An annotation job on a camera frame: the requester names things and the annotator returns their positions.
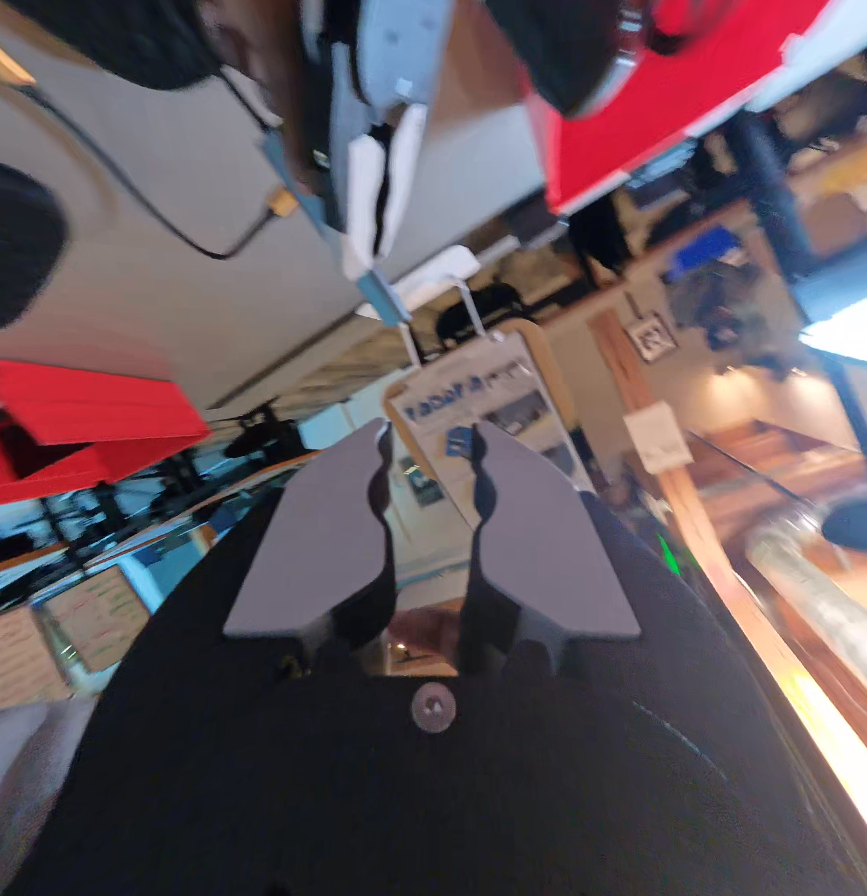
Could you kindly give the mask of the red plastic bin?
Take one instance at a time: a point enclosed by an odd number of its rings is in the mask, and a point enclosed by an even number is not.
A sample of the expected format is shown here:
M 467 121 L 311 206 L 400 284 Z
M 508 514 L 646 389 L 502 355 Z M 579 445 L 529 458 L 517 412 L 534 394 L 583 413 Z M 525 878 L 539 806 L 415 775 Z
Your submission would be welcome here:
M 0 360 L 0 506 L 117 484 L 210 432 L 176 384 Z
M 789 39 L 804 36 L 822 1 L 735 2 L 719 26 L 675 56 L 647 52 L 596 115 L 565 120 L 529 83 L 526 109 L 551 211 L 572 211 L 611 191 L 647 159 L 670 149 L 709 114 L 748 98 L 780 69 Z

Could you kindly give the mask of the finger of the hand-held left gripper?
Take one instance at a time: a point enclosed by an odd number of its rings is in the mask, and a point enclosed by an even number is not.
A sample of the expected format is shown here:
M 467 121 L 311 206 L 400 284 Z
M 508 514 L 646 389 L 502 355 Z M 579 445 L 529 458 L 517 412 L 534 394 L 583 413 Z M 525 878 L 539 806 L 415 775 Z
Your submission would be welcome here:
M 386 173 L 386 151 L 369 133 L 348 143 L 341 174 L 341 255 L 347 278 L 360 278 L 372 267 L 379 234 L 378 206 Z
M 390 254 L 397 232 L 405 218 L 414 185 L 417 161 L 423 147 L 427 117 L 426 105 L 407 106 L 390 138 L 386 151 L 388 191 L 379 225 L 377 257 L 387 257 Z

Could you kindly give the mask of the black cable orange plugs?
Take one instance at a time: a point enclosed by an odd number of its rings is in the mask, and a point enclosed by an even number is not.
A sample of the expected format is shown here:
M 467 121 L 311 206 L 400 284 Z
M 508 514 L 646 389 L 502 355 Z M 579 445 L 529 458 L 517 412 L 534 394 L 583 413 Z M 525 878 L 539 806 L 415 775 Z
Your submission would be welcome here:
M 232 260 L 240 255 L 267 226 L 277 219 L 288 217 L 297 209 L 298 203 L 295 195 L 286 187 L 278 186 L 268 196 L 259 217 L 248 226 L 248 229 L 233 244 L 223 252 L 211 251 L 193 240 L 188 234 L 178 228 L 170 218 L 166 217 L 148 196 L 140 190 L 128 173 L 125 172 L 125 169 L 114 160 L 113 156 L 105 151 L 73 118 L 70 118 L 65 111 L 56 106 L 36 85 L 16 86 L 12 90 L 39 107 L 40 110 L 45 112 L 77 140 L 79 144 L 86 148 L 115 184 L 121 187 L 122 191 L 166 233 L 204 258 L 219 262 Z

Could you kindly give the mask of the grey usb hub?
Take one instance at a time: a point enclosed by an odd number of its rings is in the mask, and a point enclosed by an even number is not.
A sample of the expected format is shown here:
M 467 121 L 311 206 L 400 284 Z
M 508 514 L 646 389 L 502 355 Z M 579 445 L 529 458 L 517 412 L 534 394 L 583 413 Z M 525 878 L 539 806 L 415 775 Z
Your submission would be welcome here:
M 301 190 L 300 183 L 288 167 L 280 132 L 272 129 L 261 137 L 259 146 L 276 175 L 295 195 L 297 203 L 331 254 L 338 273 L 356 286 L 363 300 L 372 306 L 385 326 L 395 327 L 408 323 L 411 315 L 392 285 L 374 264 L 365 265 L 357 260 L 345 235 L 327 226 L 324 203 L 317 196 Z

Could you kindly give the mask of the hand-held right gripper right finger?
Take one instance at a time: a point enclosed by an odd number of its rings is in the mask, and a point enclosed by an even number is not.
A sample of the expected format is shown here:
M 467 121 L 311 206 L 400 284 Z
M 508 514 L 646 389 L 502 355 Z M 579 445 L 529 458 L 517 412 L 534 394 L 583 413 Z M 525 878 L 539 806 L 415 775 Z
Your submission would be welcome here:
M 460 611 L 460 673 L 531 657 L 560 674 L 583 643 L 632 644 L 641 624 L 584 495 L 541 454 L 490 422 L 472 431 L 472 536 Z

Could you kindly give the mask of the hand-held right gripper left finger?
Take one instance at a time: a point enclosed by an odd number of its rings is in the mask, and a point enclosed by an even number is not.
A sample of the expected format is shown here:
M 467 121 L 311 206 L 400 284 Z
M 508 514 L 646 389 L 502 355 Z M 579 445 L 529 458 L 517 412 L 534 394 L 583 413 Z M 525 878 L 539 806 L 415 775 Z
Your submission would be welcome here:
M 223 634 L 360 651 L 395 610 L 395 556 L 385 518 L 392 433 L 376 418 L 321 451 L 283 490 Z

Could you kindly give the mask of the black mesh cushion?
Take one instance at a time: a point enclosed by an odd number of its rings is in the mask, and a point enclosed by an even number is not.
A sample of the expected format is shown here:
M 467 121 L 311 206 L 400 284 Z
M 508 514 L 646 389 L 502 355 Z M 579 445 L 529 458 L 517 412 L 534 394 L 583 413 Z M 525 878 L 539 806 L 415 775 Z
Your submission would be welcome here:
M 27 313 L 68 241 L 69 223 L 51 190 L 0 163 L 0 330 Z

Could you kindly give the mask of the person's left hand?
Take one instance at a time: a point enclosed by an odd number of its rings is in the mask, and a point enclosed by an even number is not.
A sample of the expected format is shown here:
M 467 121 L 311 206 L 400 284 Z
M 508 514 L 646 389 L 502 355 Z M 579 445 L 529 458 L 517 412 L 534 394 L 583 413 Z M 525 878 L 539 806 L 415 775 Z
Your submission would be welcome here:
M 320 180 L 304 133 L 305 58 L 299 1 L 199 1 L 204 33 L 221 60 L 257 84 L 279 131 L 289 170 L 305 195 Z

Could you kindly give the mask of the black pole with round disc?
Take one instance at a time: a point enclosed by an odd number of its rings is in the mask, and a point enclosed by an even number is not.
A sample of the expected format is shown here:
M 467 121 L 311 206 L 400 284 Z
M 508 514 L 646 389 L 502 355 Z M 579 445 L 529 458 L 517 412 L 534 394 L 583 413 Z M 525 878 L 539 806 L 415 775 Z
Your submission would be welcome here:
M 867 417 L 847 376 L 842 356 L 816 350 L 835 389 L 867 468 Z M 837 505 L 822 523 L 822 535 L 843 548 L 867 553 L 867 498 Z

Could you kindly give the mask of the studio light panel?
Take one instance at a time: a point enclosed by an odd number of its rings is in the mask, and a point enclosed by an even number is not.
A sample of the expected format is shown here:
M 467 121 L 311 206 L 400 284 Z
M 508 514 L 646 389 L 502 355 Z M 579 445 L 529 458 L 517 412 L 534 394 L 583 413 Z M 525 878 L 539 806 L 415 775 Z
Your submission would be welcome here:
M 800 342 L 867 365 L 867 238 L 821 263 L 794 294 L 807 319 Z

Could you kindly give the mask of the instruction poster on white stand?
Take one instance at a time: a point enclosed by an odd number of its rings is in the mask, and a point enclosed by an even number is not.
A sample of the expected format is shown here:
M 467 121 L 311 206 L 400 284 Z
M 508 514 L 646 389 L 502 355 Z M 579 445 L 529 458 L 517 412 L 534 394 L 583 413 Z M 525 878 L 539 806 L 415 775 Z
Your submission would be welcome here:
M 485 330 L 468 280 L 481 269 L 463 245 L 451 245 L 407 274 L 394 291 L 410 311 L 456 288 L 471 321 L 471 340 L 422 363 L 406 324 L 401 326 L 410 371 L 388 387 L 382 409 L 421 472 L 435 480 L 467 526 L 473 505 L 471 429 L 489 422 L 540 454 L 577 488 L 595 491 L 571 439 L 578 426 L 569 389 L 543 331 L 510 319 Z

